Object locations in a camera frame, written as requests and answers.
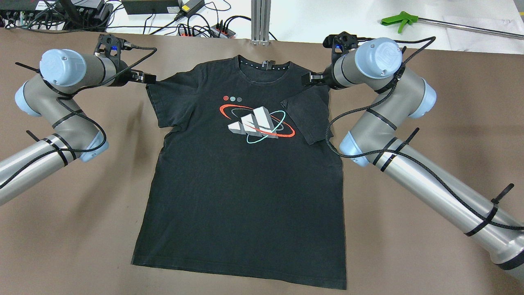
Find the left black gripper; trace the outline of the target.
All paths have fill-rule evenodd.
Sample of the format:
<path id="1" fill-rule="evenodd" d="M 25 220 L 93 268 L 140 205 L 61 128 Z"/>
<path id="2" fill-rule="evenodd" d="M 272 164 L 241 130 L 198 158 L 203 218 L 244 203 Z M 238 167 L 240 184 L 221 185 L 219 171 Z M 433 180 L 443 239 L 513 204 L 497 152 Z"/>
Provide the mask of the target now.
<path id="1" fill-rule="evenodd" d="M 155 84 L 156 75 L 143 73 L 140 70 L 127 69 L 115 77 L 115 86 L 124 86 L 128 82 L 137 82 L 142 84 Z"/>

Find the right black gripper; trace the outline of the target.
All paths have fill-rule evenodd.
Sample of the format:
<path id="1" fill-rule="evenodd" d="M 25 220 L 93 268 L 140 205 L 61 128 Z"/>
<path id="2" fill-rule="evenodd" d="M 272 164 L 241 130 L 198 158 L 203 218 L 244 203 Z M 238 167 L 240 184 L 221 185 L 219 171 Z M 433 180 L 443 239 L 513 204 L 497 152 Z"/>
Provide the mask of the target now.
<path id="1" fill-rule="evenodd" d="M 305 73 L 301 76 L 301 84 L 303 86 L 329 86 L 331 89 L 337 89 L 338 84 L 333 79 L 332 74 L 329 71 L 324 72 L 310 72 Z"/>

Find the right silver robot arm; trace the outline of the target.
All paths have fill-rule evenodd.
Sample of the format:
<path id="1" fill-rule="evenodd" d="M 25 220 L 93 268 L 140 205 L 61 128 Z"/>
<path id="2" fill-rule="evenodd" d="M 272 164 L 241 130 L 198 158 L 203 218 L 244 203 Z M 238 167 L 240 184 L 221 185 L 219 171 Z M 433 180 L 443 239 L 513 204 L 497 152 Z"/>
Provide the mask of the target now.
<path id="1" fill-rule="evenodd" d="M 395 135 L 406 119 L 421 118 L 436 103 L 435 90 L 407 66 L 435 39 L 432 36 L 417 40 L 421 47 L 404 57 L 401 45 L 408 41 L 358 37 L 347 32 L 329 35 L 323 47 L 331 49 L 331 63 L 322 72 L 303 75 L 303 85 L 326 85 L 335 90 L 360 84 L 369 86 L 377 97 L 369 106 L 344 113 L 347 116 L 362 112 L 362 116 L 339 147 L 330 141 L 330 132 L 342 116 L 329 122 L 325 131 L 328 148 L 359 166 L 372 164 L 378 168 L 471 237 L 489 253 L 494 265 L 522 280 L 523 224 L 500 208 L 502 198 L 513 184 L 488 199 L 410 145 L 418 128 L 405 139 Z"/>

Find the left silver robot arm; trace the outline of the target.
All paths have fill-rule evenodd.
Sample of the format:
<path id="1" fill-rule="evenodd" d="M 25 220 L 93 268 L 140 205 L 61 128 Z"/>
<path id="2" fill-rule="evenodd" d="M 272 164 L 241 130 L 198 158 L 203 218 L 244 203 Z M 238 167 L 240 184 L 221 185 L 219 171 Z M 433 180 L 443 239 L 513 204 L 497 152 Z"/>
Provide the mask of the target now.
<path id="1" fill-rule="evenodd" d="M 76 159 L 88 162 L 108 149 L 103 127 L 86 115 L 74 97 L 87 89 L 119 86 L 117 79 L 126 73 L 139 76 L 133 67 L 103 53 L 50 49 L 43 54 L 36 74 L 21 85 L 14 99 L 24 113 L 45 119 L 53 132 L 34 137 L 32 145 L 2 160 L 2 205 Z"/>

